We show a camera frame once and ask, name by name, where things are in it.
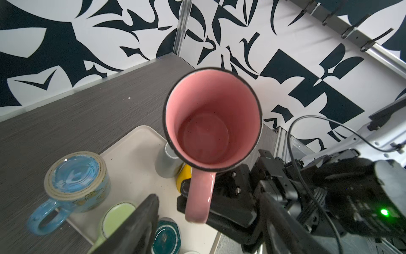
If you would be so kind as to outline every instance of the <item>light green cup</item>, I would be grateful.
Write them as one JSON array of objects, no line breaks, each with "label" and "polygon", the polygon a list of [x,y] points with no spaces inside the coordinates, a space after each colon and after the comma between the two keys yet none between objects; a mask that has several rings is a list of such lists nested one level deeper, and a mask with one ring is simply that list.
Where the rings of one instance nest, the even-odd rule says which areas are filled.
[{"label": "light green cup", "polygon": [[110,208],[101,219],[98,228],[99,237],[87,254],[92,253],[95,249],[102,245],[102,243],[109,238],[121,224],[123,224],[128,216],[135,211],[135,208],[135,205],[129,202],[118,203]]}]

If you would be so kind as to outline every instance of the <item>upside-down mug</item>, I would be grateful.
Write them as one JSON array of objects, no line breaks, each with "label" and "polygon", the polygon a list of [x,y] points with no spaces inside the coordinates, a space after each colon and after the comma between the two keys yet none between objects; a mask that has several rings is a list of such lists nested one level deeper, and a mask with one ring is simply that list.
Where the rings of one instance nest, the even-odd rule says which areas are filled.
[{"label": "upside-down mug", "polygon": [[258,98],[230,71],[197,69],[169,92],[163,124],[169,145],[192,167],[185,218],[205,223],[216,173],[238,166],[258,143],[262,130]]},{"label": "upside-down mug", "polygon": [[[99,206],[110,192],[110,178],[103,158],[93,152],[75,152],[56,161],[44,180],[50,197],[29,217],[34,234],[49,234],[71,213],[83,213]],[[41,222],[56,208],[58,214],[46,225]]]}]

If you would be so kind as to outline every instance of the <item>blue mug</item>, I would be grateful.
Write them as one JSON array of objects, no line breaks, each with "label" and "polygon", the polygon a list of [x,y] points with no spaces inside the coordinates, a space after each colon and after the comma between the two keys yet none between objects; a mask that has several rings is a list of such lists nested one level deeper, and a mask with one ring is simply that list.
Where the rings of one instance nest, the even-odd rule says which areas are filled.
[{"label": "blue mug", "polygon": [[[106,163],[93,152],[75,152],[55,162],[45,175],[44,188],[50,197],[29,217],[28,229],[38,235],[57,229],[71,213],[83,213],[99,206],[110,192]],[[40,223],[56,208],[49,223]]]}]

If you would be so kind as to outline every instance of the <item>pink mug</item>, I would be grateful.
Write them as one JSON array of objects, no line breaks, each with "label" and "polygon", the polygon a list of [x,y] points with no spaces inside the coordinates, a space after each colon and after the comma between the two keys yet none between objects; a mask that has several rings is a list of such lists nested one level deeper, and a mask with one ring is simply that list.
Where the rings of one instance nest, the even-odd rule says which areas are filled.
[{"label": "pink mug", "polygon": [[216,173],[239,165],[259,140],[258,98],[230,71],[197,69],[169,92],[163,122],[169,145],[193,168],[185,218],[206,223]]}]

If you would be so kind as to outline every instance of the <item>gray wooden table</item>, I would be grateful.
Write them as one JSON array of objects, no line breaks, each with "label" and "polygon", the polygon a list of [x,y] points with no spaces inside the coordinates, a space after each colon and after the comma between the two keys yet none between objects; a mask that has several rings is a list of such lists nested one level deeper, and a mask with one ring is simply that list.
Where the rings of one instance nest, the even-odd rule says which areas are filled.
[{"label": "gray wooden table", "polygon": [[[47,200],[45,173],[69,153],[102,153],[139,125],[151,126],[163,136],[165,97],[192,70],[178,56],[166,55],[1,122],[0,253],[86,253],[90,244],[68,223],[46,236],[36,236],[26,229],[30,214]],[[261,144],[273,142],[272,132],[270,137],[266,133],[268,130]],[[247,163],[253,164],[256,156],[253,154]]]}]

